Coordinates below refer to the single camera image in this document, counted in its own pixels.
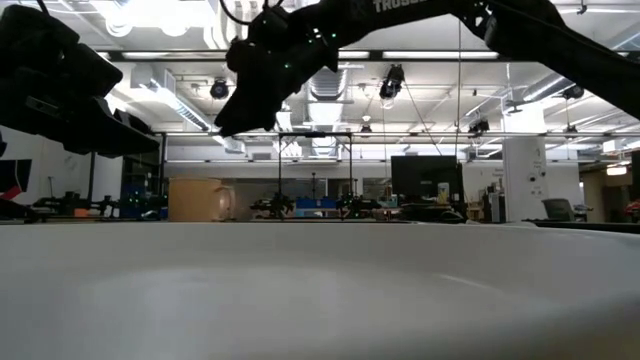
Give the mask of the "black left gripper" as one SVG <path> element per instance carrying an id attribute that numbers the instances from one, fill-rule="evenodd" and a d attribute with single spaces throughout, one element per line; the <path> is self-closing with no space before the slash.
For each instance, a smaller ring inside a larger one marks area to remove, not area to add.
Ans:
<path id="1" fill-rule="evenodd" d="M 1 14 L 1 125 L 80 154 L 130 155 L 159 148 L 140 118 L 110 110 L 122 72 L 48 13 L 13 4 Z"/>

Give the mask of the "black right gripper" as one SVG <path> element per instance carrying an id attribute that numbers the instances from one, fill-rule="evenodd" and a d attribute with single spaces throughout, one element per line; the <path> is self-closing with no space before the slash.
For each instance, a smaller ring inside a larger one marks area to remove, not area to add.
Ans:
<path id="1" fill-rule="evenodd" d="M 264 9 L 226 53 L 236 89 L 214 120 L 222 137 L 272 130 L 282 103 L 323 68 L 338 70 L 337 35 L 319 7 Z"/>

